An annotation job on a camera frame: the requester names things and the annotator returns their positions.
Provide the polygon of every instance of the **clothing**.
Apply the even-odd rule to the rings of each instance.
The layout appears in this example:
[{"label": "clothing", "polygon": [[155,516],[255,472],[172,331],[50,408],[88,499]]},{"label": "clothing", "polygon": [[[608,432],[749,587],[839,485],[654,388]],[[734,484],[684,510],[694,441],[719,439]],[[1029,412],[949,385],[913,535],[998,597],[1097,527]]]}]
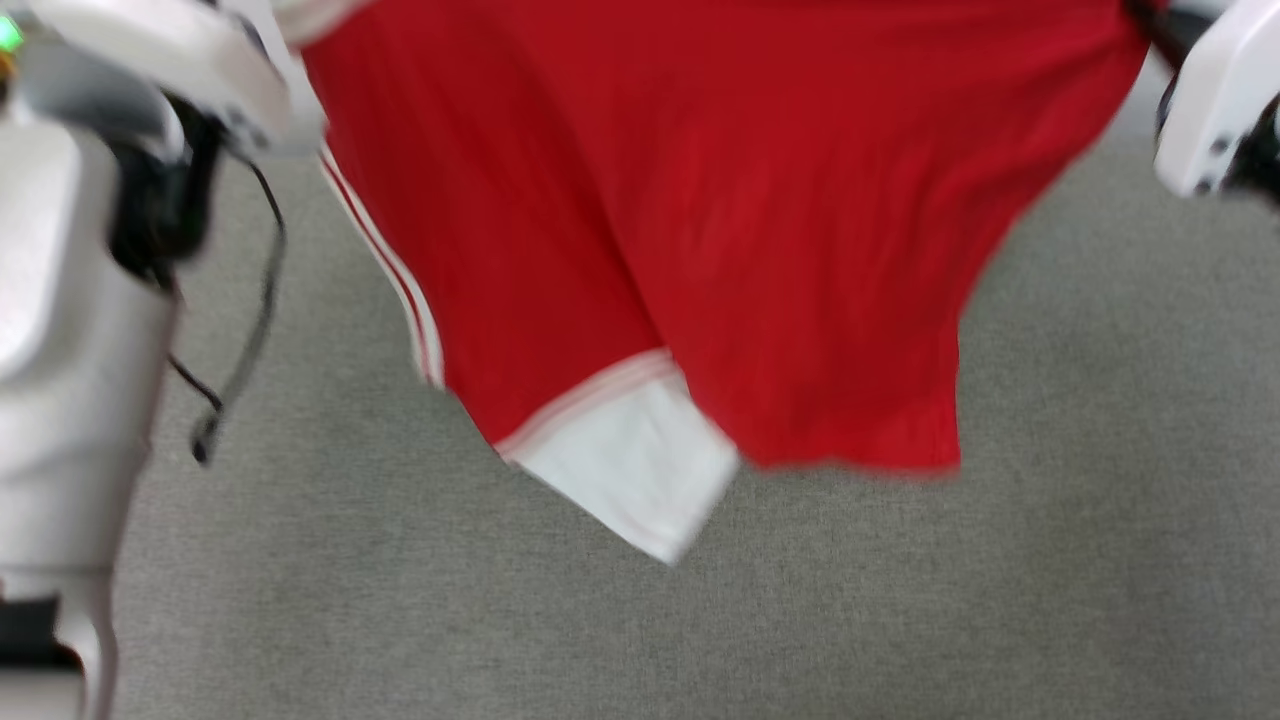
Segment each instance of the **clothing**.
[{"label": "clothing", "polygon": [[1119,0],[380,0],[303,50],[424,373],[668,561],[735,446],[959,462],[969,292],[1144,54]]}]

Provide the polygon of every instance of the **red stripe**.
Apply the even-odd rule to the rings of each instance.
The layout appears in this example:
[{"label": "red stripe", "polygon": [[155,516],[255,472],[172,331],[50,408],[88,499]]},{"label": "red stripe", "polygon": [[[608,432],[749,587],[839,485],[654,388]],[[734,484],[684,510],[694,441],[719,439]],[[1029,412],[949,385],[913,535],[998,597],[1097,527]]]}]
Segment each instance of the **red stripe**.
[{"label": "red stripe", "polygon": [[374,233],[369,231],[365,225],[365,220],[360,217],[360,211],[356,210],[356,205],[351,199],[351,193],[347,191],[347,182],[342,177],[342,173],[337,168],[329,164],[329,160],[324,156],[320,158],[320,164],[324,167],[325,172],[329,173],[329,178],[333,179],[334,187],[338,188],[338,193],[342,195],[342,201],[347,204],[347,209],[351,211],[351,217],[355,218],[356,224],[360,225],[360,231],[365,233],[367,245],[374,249],[383,260],[383,266],[387,272],[396,278],[396,283],[399,284],[402,297],[404,302],[408,304],[410,311],[413,314],[413,325],[417,328],[417,343],[422,357],[422,366],[420,370],[430,377],[431,374],[431,355],[426,346],[426,331],[422,328],[422,315],[419,313],[417,302],[413,301],[413,293],[408,288],[408,283],[401,277],[399,272],[396,269],[396,263],[387,256],[378,241],[374,240]]}]

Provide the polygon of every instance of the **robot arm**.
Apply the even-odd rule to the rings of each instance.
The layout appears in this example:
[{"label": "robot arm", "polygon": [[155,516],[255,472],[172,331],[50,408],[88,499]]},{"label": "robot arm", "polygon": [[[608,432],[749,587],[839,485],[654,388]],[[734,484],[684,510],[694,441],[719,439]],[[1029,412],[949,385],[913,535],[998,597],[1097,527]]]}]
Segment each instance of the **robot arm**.
[{"label": "robot arm", "polygon": [[[1280,0],[1132,10],[1178,72],[1156,172],[1280,201]],[[319,143],[266,0],[0,0],[0,720],[106,720],[110,582],[227,150]],[[0,47],[6,40],[0,26]],[[0,73],[6,60],[0,58]]]}]

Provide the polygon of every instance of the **green light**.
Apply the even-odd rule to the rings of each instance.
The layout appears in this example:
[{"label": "green light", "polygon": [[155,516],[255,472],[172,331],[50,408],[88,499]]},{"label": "green light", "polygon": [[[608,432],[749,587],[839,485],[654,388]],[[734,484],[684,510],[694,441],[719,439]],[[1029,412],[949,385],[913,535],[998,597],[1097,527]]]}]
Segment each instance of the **green light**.
[{"label": "green light", "polygon": [[0,15],[0,53],[17,53],[22,46],[22,31],[18,23]]}]

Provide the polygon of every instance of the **red and white striped trim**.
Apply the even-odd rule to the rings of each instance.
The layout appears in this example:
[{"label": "red and white striped trim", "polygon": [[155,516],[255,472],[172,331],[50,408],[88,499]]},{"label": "red and white striped trim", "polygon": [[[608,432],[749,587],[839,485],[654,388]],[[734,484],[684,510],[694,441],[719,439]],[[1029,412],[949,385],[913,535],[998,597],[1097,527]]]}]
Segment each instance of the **red and white striped trim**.
[{"label": "red and white striped trim", "polygon": [[582,380],[564,395],[544,405],[506,439],[494,445],[508,462],[518,462],[554,436],[564,424],[584,413],[658,378],[680,374],[667,348],[632,355]]},{"label": "red and white striped trim", "polygon": [[365,204],[361,202],[356,191],[352,190],[351,183],[347,182],[338,169],[338,161],[328,147],[321,150],[320,160],[325,179],[329,181],[334,193],[342,200],[342,206],[347,210],[347,215],[351,217],[351,222],[360,231],[365,242],[369,243],[374,258],[383,266],[383,272],[387,273],[387,278],[396,288],[396,295],[399,296],[401,302],[404,305],[404,316],[408,320],[410,333],[413,336],[413,360],[417,363],[419,372],[433,386],[443,388],[444,351],[440,346],[440,333],[435,327],[435,318],[431,315],[431,307],[426,304],[422,288],[413,278],[413,273],[404,266],[404,263],[396,255],[390,245],[387,243],[387,238],[378,231],[378,225],[369,217],[369,210],[365,209]]}]

